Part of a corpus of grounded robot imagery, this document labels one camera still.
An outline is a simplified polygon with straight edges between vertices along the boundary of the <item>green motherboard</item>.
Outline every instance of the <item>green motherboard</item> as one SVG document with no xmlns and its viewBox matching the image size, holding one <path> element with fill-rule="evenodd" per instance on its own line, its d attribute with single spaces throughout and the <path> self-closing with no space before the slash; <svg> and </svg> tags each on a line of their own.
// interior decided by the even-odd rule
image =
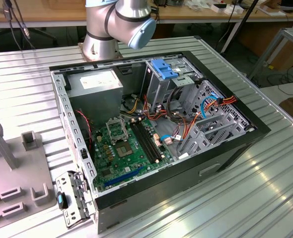
<svg viewBox="0 0 293 238">
<path fill-rule="evenodd" d="M 156 132 L 150 121 L 144 119 L 141 124 L 154 143 L 153 134 Z M 161 146 L 157 150 L 161 154 L 162 159 L 158 163 L 151 163 L 139 144 L 136 135 L 130 128 L 130 123 L 126 122 L 124 125 L 128 133 L 128 140 L 117 141 L 115 145 L 111 143 L 107 127 L 93 132 L 95 138 L 94 165 L 97 170 L 97 177 L 93 183 L 99 192 L 173 162 L 173 158 L 167 148 Z M 119 135 L 123 131 L 119 126 L 118 128 L 113 128 L 112 133 Z"/>
</svg>

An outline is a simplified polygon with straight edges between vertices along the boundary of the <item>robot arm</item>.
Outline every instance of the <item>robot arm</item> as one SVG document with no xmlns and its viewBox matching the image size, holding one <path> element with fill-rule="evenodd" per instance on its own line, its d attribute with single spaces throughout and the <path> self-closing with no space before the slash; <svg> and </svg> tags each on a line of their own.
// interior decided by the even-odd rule
<svg viewBox="0 0 293 238">
<path fill-rule="evenodd" d="M 133 49 L 141 49 L 156 28 L 147 0 L 87 0 L 86 12 L 83 52 L 89 60 L 115 58 L 117 40 Z"/>
</svg>

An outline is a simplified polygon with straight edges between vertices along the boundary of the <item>blue wire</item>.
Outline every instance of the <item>blue wire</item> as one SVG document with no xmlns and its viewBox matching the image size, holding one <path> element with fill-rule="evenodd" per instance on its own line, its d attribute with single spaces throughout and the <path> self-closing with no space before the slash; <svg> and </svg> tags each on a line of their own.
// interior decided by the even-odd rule
<svg viewBox="0 0 293 238">
<path fill-rule="evenodd" d="M 160 140 L 163 140 L 163 139 L 168 138 L 168 137 L 171 137 L 171 135 L 164 135 L 164 136 L 162 136 L 162 137 L 160 138 Z"/>
<path fill-rule="evenodd" d="M 217 100 L 217 97 L 208 96 L 208 97 L 206 97 L 206 98 L 202 101 L 202 104 L 201 104 L 201 113 L 202 113 L 202 116 L 203 116 L 204 118 L 206 118 L 206 115 L 205 115 L 205 112 L 204 112 L 204 103 L 205 103 L 206 99 L 208 99 L 208 98 L 212 98 L 212 99 L 214 99 L 214 100 Z"/>
</svg>

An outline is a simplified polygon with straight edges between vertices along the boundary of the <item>workbench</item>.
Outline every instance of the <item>workbench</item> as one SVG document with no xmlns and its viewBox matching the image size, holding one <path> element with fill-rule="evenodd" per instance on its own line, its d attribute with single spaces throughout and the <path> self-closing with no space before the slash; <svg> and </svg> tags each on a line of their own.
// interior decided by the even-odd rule
<svg viewBox="0 0 293 238">
<path fill-rule="evenodd" d="M 124 57 L 191 51 L 272 130 L 230 168 L 105 233 L 91 220 L 67 230 L 58 204 L 0 229 L 1 237 L 285 237 L 293 235 L 293 119 L 194 37 L 152 40 Z M 0 53 L 4 138 L 42 135 L 53 183 L 76 167 L 58 116 L 49 66 L 84 62 L 78 47 Z"/>
<path fill-rule="evenodd" d="M 17 0 L 27 27 L 67 27 L 67 26 L 85 26 L 86 10 L 69 9 L 56 10 L 51 9 L 47 0 Z M 230 22 L 234 22 L 235 26 L 230 33 L 223 49 L 224 52 L 237 31 L 240 22 L 245 16 L 246 11 L 242 14 L 234 14 Z M 175 23 L 224 23 L 228 22 L 230 15 L 225 13 L 216 13 L 210 9 L 202 9 L 200 11 L 191 10 L 187 6 L 175 7 L 166 6 L 159 8 L 160 20 L 158 24 L 175 24 Z M 287 13 L 286 16 L 269 16 L 260 10 L 255 9 L 247 22 L 293 22 L 293 13 Z M 0 13 L 0 28 L 8 28 L 8 22 L 3 14 Z"/>
</svg>

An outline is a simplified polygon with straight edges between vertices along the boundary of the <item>wooden table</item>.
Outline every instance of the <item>wooden table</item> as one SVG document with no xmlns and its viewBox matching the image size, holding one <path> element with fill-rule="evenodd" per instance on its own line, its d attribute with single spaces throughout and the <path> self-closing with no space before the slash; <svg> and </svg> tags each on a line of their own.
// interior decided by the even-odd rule
<svg viewBox="0 0 293 238">
<path fill-rule="evenodd" d="M 86 11 L 83 9 L 54 10 L 50 9 L 47 0 L 17 0 L 27 27 L 62 27 L 62 26 L 85 26 Z M 230 22 L 235 22 L 235 26 L 227 39 L 222 52 L 226 49 L 238 29 L 241 20 L 246 12 L 240 15 L 233 15 Z M 160 21 L 158 24 L 168 23 L 222 23 L 228 22 L 229 15 L 216 13 L 210 9 L 194 11 L 183 7 L 160 7 Z M 293 13 L 286 16 L 271 17 L 260 10 L 254 10 L 248 22 L 293 22 Z M 0 13 L 0 28 L 8 28 L 8 23 L 3 14 Z"/>
</svg>

